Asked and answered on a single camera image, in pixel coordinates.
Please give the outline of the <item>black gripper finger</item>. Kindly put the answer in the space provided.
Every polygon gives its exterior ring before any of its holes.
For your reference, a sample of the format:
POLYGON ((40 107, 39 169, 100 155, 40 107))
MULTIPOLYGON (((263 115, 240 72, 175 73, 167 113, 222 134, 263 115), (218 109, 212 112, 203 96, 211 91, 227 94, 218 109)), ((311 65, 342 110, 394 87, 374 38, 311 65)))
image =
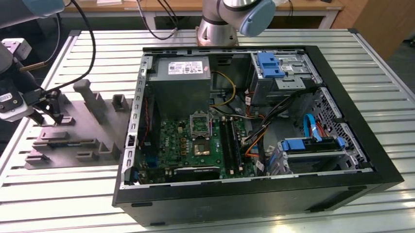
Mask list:
POLYGON ((61 114, 61 91, 44 91, 44 98, 47 100, 47 110, 45 113, 49 115, 56 124, 63 121, 64 115, 61 114))
POLYGON ((43 125, 44 123, 44 117, 43 115, 37 112, 37 110, 33 108, 33 112, 28 115, 28 117, 35 121, 37 125, 43 125))

